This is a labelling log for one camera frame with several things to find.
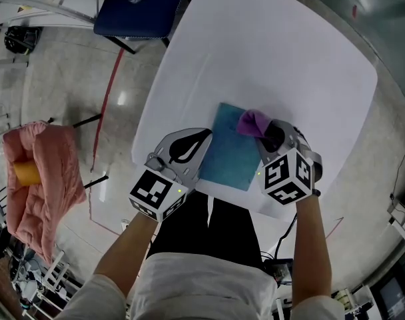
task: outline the teal cloth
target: teal cloth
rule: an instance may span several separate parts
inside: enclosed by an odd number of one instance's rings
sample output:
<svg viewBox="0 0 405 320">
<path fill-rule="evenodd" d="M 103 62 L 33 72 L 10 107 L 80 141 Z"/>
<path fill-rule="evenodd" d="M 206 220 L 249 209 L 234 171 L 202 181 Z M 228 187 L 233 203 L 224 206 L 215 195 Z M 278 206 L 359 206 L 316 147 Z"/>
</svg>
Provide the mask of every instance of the teal cloth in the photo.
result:
<svg viewBox="0 0 405 320">
<path fill-rule="evenodd" d="M 200 178 L 247 191 L 260 154 L 253 137 L 236 132 L 244 109 L 221 103 L 212 126 L 213 138 L 201 165 Z"/>
</svg>

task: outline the person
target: person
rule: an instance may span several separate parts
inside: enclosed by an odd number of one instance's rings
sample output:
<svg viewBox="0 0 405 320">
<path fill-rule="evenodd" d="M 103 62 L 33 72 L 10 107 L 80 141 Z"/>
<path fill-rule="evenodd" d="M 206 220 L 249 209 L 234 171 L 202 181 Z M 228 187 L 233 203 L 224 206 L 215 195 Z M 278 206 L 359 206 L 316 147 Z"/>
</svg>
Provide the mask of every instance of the person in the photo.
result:
<svg viewBox="0 0 405 320">
<path fill-rule="evenodd" d="M 162 222 L 138 213 L 57 320 L 272 319 L 276 281 L 265 273 L 250 213 L 194 192 Z M 296 203 L 291 319 L 344 319 L 316 195 Z M 147 258 L 142 265 L 148 246 Z"/>
</svg>

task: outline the orange pillow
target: orange pillow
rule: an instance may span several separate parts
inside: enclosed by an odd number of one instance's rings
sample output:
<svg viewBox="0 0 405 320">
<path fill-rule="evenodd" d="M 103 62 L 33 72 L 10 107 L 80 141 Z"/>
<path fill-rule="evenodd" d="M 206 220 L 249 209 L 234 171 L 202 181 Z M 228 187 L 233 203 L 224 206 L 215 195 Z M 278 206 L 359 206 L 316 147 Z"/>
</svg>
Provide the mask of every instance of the orange pillow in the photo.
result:
<svg viewBox="0 0 405 320">
<path fill-rule="evenodd" d="M 13 167 L 22 186 L 41 184 L 40 173 L 34 160 L 24 163 L 13 163 Z"/>
</svg>

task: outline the person's left arm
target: person's left arm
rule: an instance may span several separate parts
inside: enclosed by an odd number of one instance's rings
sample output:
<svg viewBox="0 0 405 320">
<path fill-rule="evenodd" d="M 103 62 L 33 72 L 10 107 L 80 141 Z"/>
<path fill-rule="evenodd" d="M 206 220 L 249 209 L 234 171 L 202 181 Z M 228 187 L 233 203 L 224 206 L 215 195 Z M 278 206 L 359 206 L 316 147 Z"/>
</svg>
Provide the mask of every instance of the person's left arm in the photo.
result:
<svg viewBox="0 0 405 320">
<path fill-rule="evenodd" d="M 138 213 L 56 320 L 123 320 L 125 298 L 136 281 L 157 225 Z"/>
</svg>

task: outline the black and white marker cube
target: black and white marker cube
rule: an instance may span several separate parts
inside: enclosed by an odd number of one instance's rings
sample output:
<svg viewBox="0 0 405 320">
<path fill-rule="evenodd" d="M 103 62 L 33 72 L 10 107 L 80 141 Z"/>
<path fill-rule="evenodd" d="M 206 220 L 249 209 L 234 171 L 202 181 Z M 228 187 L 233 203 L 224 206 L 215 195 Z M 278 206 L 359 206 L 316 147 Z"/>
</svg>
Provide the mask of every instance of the black and white marker cube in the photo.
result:
<svg viewBox="0 0 405 320">
<path fill-rule="evenodd" d="M 131 205 L 146 216 L 163 221 L 186 200 L 189 189 L 158 171 L 139 166 L 129 194 Z"/>
<path fill-rule="evenodd" d="M 293 148 L 257 171 L 263 194 L 281 205 L 295 203 L 312 194 L 313 161 Z"/>
</svg>

